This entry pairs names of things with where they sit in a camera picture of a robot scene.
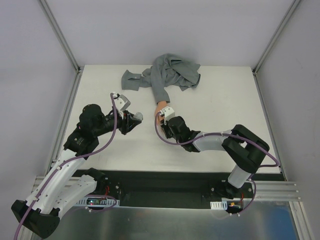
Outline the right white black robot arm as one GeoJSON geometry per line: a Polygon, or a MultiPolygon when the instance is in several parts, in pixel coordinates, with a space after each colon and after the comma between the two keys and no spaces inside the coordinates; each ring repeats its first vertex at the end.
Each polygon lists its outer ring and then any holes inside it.
{"type": "Polygon", "coordinates": [[[243,191],[243,185],[255,174],[270,150],[269,145],[241,124],[217,135],[191,130],[181,116],[161,120],[160,127],[167,139],[190,153],[226,152],[235,162],[227,180],[214,186],[217,195],[233,199],[243,191]]]}

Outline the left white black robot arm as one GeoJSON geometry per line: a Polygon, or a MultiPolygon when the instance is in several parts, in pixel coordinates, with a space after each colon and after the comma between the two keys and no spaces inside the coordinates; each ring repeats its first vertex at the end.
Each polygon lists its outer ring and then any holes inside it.
{"type": "Polygon", "coordinates": [[[113,107],[103,114],[97,104],[86,105],[79,116],[75,130],[67,138],[63,151],[41,184],[26,200],[16,200],[11,210],[19,222],[42,239],[48,238],[58,227],[62,217],[79,200],[87,195],[105,200],[110,193],[108,177],[91,167],[67,190],[66,183],[73,174],[94,154],[98,138],[117,130],[126,135],[143,121],[140,112],[113,107]]]}

